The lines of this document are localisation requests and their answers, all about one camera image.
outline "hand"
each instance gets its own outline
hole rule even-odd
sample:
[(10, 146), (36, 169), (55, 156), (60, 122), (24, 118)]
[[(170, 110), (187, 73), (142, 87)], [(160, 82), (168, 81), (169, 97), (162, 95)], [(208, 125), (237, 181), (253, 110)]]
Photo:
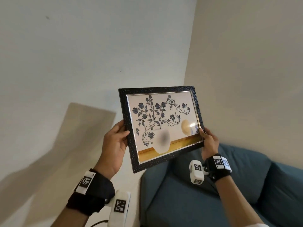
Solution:
[(109, 180), (122, 165), (128, 134), (129, 131), (125, 130), (124, 121), (121, 120), (104, 135), (102, 153), (94, 169)]
[(202, 149), (202, 159), (205, 161), (207, 158), (218, 154), (219, 139), (209, 129), (205, 127), (206, 134), (203, 129), (199, 129), (201, 137), (204, 138), (204, 147)]

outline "framed artwork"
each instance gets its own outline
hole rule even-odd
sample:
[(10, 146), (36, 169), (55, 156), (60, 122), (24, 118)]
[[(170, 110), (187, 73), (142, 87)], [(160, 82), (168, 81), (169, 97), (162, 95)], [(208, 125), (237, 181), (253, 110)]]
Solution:
[(119, 89), (133, 172), (203, 147), (194, 86)]

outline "black textured frame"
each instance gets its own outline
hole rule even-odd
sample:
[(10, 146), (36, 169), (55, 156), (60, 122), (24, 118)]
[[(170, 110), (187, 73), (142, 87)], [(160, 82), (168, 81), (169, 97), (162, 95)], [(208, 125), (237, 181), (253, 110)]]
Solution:
[(131, 94), (157, 94), (157, 93), (170, 93), (170, 92), (185, 92), (185, 91), (191, 91), (193, 101), (195, 104), (196, 114), (198, 115), (199, 122), (201, 128), (204, 130), (203, 121), (200, 113), (200, 108), (198, 104), (198, 99), (195, 91), (194, 86), (180, 86), (180, 87), (148, 87), (148, 88), (120, 88), (119, 89), (119, 96), (120, 96), (120, 102), (122, 107), (122, 114), (124, 119), (124, 124), (127, 130), (130, 131), (130, 134), (127, 136), (128, 139), (128, 147), (129, 147), (129, 153), (131, 156), (131, 165), (134, 173), (137, 173), (141, 170), (144, 170), (146, 168), (149, 168), (151, 166), (155, 166), (159, 163), (168, 161), (170, 159), (173, 159), (180, 154), (198, 149), (200, 147), (204, 146), (204, 142), (196, 143), (192, 146), (185, 147), (181, 150), (174, 151), (170, 154), (160, 156), (156, 159), (150, 160), (148, 162), (139, 163), (138, 158), (138, 152), (136, 148), (135, 138), (134, 138), (134, 130), (131, 124), (131, 115), (130, 115), (130, 108), (127, 101), (127, 95)]

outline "silver inner frame trim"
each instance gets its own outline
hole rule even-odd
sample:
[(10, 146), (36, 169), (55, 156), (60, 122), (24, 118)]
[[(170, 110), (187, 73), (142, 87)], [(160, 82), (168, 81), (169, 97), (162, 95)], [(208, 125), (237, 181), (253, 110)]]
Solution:
[[(193, 97), (192, 91), (180, 91), (180, 92), (190, 92), (190, 93), (191, 93), (191, 100), (192, 100), (192, 103), (194, 104), (195, 113), (196, 113), (196, 118), (197, 118), (197, 121), (198, 121), (199, 128), (201, 128), (200, 121), (199, 121), (199, 117), (198, 117), (198, 113), (197, 113), (197, 108), (196, 108), (196, 104), (195, 104), (195, 101), (194, 101), (194, 97)], [(156, 95), (156, 94), (168, 94), (168, 93), (180, 93), (180, 92), (161, 92), (161, 93), (127, 94), (127, 95), (126, 95), (126, 99), (127, 99), (127, 104), (128, 104), (128, 112), (129, 112), (129, 115), (131, 116), (131, 108), (130, 108), (130, 106), (129, 106), (128, 96), (143, 96), (143, 95)], [(184, 149), (184, 148), (186, 148), (186, 147), (188, 147), (188, 146), (192, 146), (192, 145), (195, 144), (195, 143), (194, 143), (194, 144), (191, 144), (191, 145), (188, 145), (188, 146), (185, 146), (185, 147), (176, 149), (176, 150), (174, 150), (174, 151), (171, 151), (171, 152), (162, 154), (162, 155), (160, 155), (160, 156), (158, 156), (158, 157), (154, 157), (154, 158), (152, 158), (152, 159), (149, 159), (149, 160), (140, 162), (140, 160), (139, 160), (138, 148), (137, 148), (137, 142), (136, 142), (136, 136), (135, 136), (135, 132), (134, 132), (134, 124), (133, 124), (132, 116), (131, 116), (131, 126), (133, 127), (134, 142), (135, 142), (135, 144), (136, 144), (136, 150), (137, 150), (137, 156), (138, 156), (138, 162), (139, 162), (139, 164), (146, 163), (146, 162), (148, 162), (148, 161), (157, 159), (157, 158), (159, 158), (160, 156), (168, 155), (168, 154), (173, 153), (173, 152), (175, 152), (175, 151), (177, 151), (177, 150), (182, 150), (182, 149)]]

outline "blue sofa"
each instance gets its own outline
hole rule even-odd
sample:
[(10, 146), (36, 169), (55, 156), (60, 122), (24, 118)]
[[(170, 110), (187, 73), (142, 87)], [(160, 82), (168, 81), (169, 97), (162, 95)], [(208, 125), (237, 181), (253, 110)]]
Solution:
[[(303, 226), (303, 170), (271, 161), (259, 152), (220, 144), (238, 188), (270, 227)], [(190, 181), (191, 160), (201, 149), (146, 170), (141, 178), (140, 222), (144, 227), (227, 227), (215, 185)]]

